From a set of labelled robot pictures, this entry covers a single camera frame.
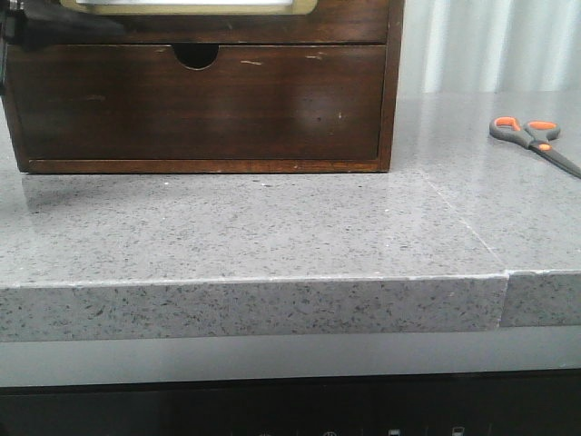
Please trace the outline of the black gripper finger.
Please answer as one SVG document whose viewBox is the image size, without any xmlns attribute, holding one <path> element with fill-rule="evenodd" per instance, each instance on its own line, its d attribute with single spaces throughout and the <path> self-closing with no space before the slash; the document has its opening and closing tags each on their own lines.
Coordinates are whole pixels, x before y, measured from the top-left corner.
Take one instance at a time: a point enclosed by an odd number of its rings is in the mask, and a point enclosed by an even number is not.
<svg viewBox="0 0 581 436">
<path fill-rule="evenodd" d="M 125 34 L 124 26 L 114 20 L 66 7 L 22 7 L 1 17 L 1 42 L 29 51 Z"/>
</svg>

